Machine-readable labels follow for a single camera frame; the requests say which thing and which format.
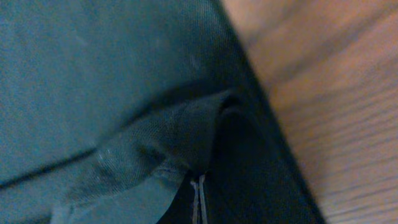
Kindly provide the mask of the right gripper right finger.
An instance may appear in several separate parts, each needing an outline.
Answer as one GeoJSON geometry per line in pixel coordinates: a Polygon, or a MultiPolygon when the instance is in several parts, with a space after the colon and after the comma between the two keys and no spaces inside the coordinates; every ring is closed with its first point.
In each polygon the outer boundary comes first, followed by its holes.
{"type": "Polygon", "coordinates": [[[205,197],[205,189],[204,189],[205,175],[201,175],[199,177],[199,204],[200,204],[200,215],[201,215],[201,224],[208,224],[208,217],[206,213],[206,197],[205,197]]]}

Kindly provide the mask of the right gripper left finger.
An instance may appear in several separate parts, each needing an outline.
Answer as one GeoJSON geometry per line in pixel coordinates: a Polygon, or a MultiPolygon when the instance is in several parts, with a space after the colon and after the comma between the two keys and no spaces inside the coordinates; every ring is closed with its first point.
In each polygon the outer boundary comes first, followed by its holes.
{"type": "Polygon", "coordinates": [[[199,218],[199,185],[194,181],[190,181],[191,186],[194,189],[194,198],[193,198],[193,203],[192,203],[192,223],[193,224],[199,224],[200,223],[200,218],[199,218]]]}

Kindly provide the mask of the black t-shirt with white logo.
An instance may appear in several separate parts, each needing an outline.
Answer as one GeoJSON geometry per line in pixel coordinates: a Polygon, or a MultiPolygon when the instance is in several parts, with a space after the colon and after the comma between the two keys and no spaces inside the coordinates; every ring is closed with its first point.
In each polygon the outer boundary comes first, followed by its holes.
{"type": "Polygon", "coordinates": [[[1,2],[1,222],[323,223],[220,1],[1,2]]]}

